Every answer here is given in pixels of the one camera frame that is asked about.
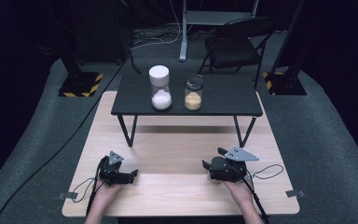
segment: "cable clamp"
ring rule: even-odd
[[[291,198],[291,197],[297,197],[297,198],[302,198],[302,197],[305,197],[307,196],[307,194],[304,192],[304,190],[288,190],[286,191],[286,196],[288,198]]]
[[[77,193],[76,192],[60,193],[57,198],[61,200],[65,200],[67,198],[74,200],[77,198]]]

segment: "black chair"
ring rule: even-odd
[[[275,29],[275,19],[271,17],[235,20],[220,26],[213,37],[205,39],[207,54],[199,74],[206,66],[209,66],[211,74],[213,67],[216,69],[238,67],[235,71],[238,72],[243,66],[258,65],[255,75],[256,89],[264,49]],[[264,38],[255,47],[249,38],[256,36],[264,36]]]

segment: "chair backrest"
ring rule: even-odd
[[[216,30],[215,37],[253,37],[271,35],[276,30],[272,17],[256,17],[229,21]]]

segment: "tripod base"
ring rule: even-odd
[[[78,78],[68,77],[60,88],[59,96],[89,97],[93,96],[100,85],[102,74],[82,72]]]
[[[297,77],[289,77],[284,73],[263,73],[270,95],[307,95]]]

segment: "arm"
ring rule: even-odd
[[[102,223],[106,208],[115,199],[117,192],[123,187],[123,185],[108,186],[99,180],[97,186],[99,187],[101,184],[103,185],[95,194],[95,198],[92,202],[85,224]]]
[[[240,208],[246,224],[262,224],[260,215],[255,210],[252,192],[244,183],[223,181],[229,189],[232,198]]]

